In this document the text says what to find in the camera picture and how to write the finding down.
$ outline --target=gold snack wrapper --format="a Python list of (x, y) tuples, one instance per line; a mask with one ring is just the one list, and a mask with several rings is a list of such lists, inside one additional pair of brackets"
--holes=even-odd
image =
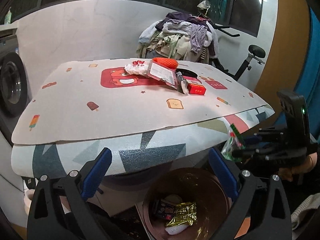
[(167, 227), (173, 227), (184, 223), (188, 223), (191, 226), (197, 221), (195, 202), (177, 204), (173, 213), (175, 216), (167, 223)]

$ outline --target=metal screw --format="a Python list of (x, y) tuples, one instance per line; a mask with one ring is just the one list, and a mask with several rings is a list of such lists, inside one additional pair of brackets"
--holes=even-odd
[(278, 175), (275, 174), (275, 175), (272, 175), (272, 179), (275, 181), (278, 181), (280, 178)]
[(250, 176), (250, 171), (244, 170), (242, 171), (242, 175), (245, 177), (249, 177)]
[(40, 180), (41, 180), (41, 181), (45, 181), (47, 178), (48, 178), (47, 175), (42, 175), (42, 176), (40, 177)]
[(78, 175), (78, 171), (71, 171), (71, 172), (69, 173), (69, 175), (70, 175), (70, 177), (75, 177), (75, 176)]

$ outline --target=washing machine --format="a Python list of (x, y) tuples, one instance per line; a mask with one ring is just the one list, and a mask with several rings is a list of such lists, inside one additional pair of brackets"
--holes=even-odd
[(0, 132), (11, 146), (12, 132), (29, 103), (24, 65), (15, 30), (0, 32)]

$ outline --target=black container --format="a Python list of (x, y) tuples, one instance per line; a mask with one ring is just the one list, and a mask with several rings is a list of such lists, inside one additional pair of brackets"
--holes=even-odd
[(196, 73), (194, 73), (193, 71), (188, 70), (188, 69), (184, 69), (184, 68), (177, 68), (176, 73), (177, 72), (181, 72), (182, 76), (186, 76), (186, 77), (193, 77), (193, 78), (198, 77), (198, 75)]

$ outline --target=red box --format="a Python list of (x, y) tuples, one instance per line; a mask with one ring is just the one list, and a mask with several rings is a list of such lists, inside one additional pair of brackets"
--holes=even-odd
[(203, 85), (188, 83), (189, 94), (204, 95), (206, 89)]

